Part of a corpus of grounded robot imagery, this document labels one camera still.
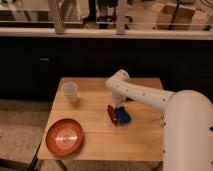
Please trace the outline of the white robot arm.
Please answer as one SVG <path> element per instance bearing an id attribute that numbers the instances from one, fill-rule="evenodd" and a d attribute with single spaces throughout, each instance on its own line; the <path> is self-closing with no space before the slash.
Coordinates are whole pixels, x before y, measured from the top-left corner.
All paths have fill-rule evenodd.
<path id="1" fill-rule="evenodd" d="M 163 113 L 163 171 L 213 171 L 213 103 L 194 90 L 173 92 L 128 79 L 119 70 L 106 87 L 117 106 L 131 98 Z"/>

